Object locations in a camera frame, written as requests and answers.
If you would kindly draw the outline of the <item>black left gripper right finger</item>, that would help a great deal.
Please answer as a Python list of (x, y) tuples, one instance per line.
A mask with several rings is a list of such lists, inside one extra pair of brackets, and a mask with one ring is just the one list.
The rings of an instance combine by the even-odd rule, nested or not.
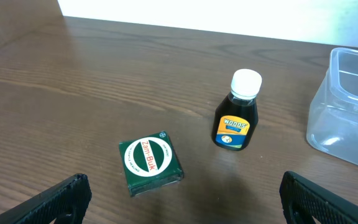
[(358, 224), (357, 205), (293, 171), (284, 173), (279, 193), (288, 224)]

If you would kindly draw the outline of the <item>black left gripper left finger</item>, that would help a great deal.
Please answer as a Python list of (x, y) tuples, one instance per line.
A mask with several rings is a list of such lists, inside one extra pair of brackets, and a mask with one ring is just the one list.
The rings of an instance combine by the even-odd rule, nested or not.
[(75, 174), (0, 214), (0, 223), (81, 224), (91, 198), (87, 175)]

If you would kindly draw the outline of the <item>clear plastic container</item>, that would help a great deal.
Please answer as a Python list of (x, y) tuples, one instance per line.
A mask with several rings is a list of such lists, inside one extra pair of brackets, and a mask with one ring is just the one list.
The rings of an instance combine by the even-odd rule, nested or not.
[(308, 115), (308, 143), (358, 165), (358, 50), (335, 48)]

